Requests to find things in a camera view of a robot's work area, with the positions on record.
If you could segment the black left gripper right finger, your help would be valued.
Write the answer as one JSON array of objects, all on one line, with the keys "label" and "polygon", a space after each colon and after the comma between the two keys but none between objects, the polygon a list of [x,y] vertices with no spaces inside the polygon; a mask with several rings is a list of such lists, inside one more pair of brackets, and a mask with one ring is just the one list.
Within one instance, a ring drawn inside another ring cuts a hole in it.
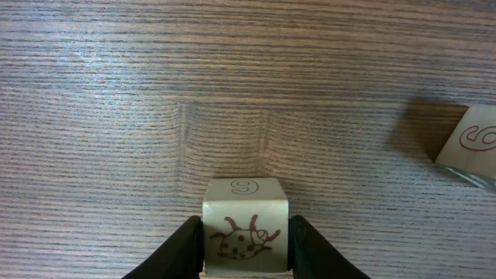
[{"label": "black left gripper right finger", "polygon": [[288,228],[288,269],[294,279],[370,279],[302,215],[291,217]]}]

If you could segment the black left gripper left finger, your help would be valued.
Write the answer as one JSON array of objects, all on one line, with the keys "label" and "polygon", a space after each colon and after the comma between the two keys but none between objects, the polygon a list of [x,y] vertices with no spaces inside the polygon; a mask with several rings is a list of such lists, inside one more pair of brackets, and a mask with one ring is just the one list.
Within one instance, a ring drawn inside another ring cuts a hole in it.
[{"label": "black left gripper left finger", "polygon": [[193,215],[122,279],[199,279],[203,265],[203,223]]}]

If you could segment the wooden block green V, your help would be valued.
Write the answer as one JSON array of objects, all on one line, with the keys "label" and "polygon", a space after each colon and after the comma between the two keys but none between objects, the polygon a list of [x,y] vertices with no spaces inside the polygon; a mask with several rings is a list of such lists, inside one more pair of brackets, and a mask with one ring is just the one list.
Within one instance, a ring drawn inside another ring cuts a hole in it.
[{"label": "wooden block green V", "polygon": [[218,178],[202,202],[205,274],[252,277],[288,270],[289,201],[278,179]]}]

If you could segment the wooden block letter M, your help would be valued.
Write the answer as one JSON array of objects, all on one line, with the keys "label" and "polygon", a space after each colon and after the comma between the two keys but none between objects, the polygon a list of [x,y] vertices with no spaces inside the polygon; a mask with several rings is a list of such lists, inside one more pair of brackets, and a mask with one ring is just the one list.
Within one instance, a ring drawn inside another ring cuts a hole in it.
[{"label": "wooden block letter M", "polygon": [[495,107],[469,107],[435,163],[485,191],[495,192]]}]

